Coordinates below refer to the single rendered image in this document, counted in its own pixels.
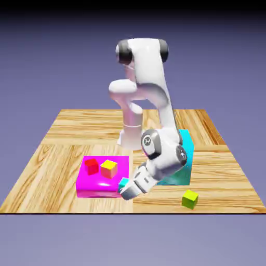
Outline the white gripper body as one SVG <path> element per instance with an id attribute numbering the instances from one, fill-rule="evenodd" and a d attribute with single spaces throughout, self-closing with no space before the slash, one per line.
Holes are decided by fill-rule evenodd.
<path id="1" fill-rule="evenodd" d="M 147 185 L 143 180 L 129 180 L 127 184 L 121 189 L 120 195 L 125 200 L 131 200 L 140 194 L 147 192 Z"/>

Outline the small yellow cube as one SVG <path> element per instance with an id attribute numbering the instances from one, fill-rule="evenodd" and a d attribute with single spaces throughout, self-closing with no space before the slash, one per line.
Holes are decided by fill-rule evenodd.
<path id="1" fill-rule="evenodd" d="M 102 176 L 112 179 L 118 171 L 117 162 L 106 160 L 100 165 L 100 173 Z"/>

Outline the large magenta box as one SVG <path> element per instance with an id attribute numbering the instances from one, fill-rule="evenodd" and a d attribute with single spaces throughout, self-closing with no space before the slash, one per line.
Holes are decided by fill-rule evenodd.
<path id="1" fill-rule="evenodd" d="M 99 164 L 99 172 L 94 175 L 88 175 L 85 160 L 95 158 Z M 106 161 L 111 160 L 117 162 L 118 171 L 112 178 L 106 178 L 100 173 L 100 165 Z M 79 198 L 95 198 L 95 197 L 109 197 L 119 198 L 121 195 L 118 191 L 118 184 L 120 180 L 129 175 L 129 157 L 121 155 L 113 156 L 84 156 L 79 173 L 76 179 L 76 194 Z"/>

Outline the large cyan box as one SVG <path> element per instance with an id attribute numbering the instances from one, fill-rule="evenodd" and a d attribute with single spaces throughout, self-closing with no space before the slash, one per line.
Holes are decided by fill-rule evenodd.
<path id="1" fill-rule="evenodd" d="M 180 129 L 179 132 L 183 140 L 182 146 L 187 153 L 187 163 L 179 171 L 175 172 L 171 176 L 165 177 L 157 185 L 189 185 L 190 184 L 193 155 L 194 155 L 194 143 L 187 129 Z"/>

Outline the small lime green cube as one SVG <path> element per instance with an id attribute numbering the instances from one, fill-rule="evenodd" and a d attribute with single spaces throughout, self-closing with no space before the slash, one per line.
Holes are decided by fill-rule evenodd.
<path id="1" fill-rule="evenodd" d="M 186 190 L 186 192 L 182 196 L 181 205 L 189 209 L 194 209 L 197 202 L 198 194 L 191 190 Z"/>

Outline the small red cube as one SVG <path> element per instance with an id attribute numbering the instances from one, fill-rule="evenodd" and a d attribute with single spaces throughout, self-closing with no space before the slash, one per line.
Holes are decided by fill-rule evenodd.
<path id="1" fill-rule="evenodd" d="M 94 175 L 99 172 L 99 164 L 95 158 L 85 160 L 85 167 L 88 175 Z"/>

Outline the small cyan cube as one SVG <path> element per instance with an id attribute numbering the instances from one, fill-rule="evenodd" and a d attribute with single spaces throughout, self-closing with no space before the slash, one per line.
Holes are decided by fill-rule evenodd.
<path id="1" fill-rule="evenodd" d="M 123 177 L 118 184 L 118 190 L 120 191 L 128 183 L 128 181 L 128 178 Z"/>

